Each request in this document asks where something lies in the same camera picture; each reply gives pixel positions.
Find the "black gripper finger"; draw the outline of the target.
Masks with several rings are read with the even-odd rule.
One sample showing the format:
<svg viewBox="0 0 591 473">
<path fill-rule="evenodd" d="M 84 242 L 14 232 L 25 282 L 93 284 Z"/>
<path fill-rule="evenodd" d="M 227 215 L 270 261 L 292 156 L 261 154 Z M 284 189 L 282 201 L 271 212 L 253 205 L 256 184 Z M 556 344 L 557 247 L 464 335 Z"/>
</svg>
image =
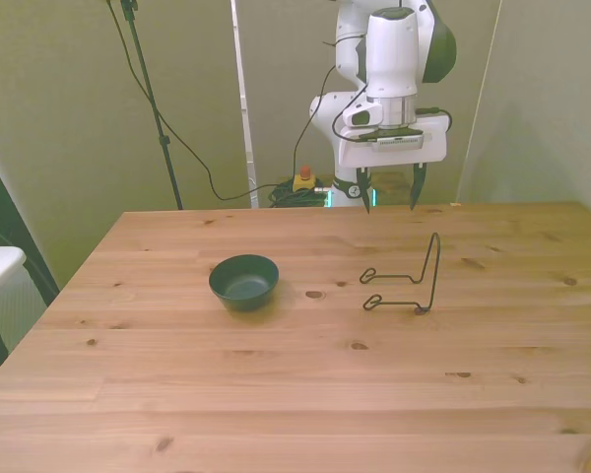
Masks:
<svg viewBox="0 0 591 473">
<path fill-rule="evenodd" d="M 368 168 L 357 169 L 357 184 L 361 193 L 361 200 L 367 213 L 370 212 L 370 175 Z"/>
<path fill-rule="evenodd" d="M 425 185 L 427 176 L 426 164 L 414 164 L 413 166 L 413 183 L 410 191 L 410 209 L 413 210 L 420 199 L 423 187 Z"/>
</svg>

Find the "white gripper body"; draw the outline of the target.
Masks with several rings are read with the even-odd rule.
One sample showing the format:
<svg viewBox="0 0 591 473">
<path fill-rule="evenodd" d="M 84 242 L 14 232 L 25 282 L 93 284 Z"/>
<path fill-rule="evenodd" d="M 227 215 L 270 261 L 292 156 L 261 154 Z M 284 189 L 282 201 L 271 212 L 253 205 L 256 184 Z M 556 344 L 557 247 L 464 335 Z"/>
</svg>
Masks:
<svg viewBox="0 0 591 473">
<path fill-rule="evenodd" d="M 420 116 L 411 127 L 396 130 L 344 127 L 338 164 L 344 168 L 377 168 L 437 163 L 447 154 L 447 115 Z"/>
</svg>

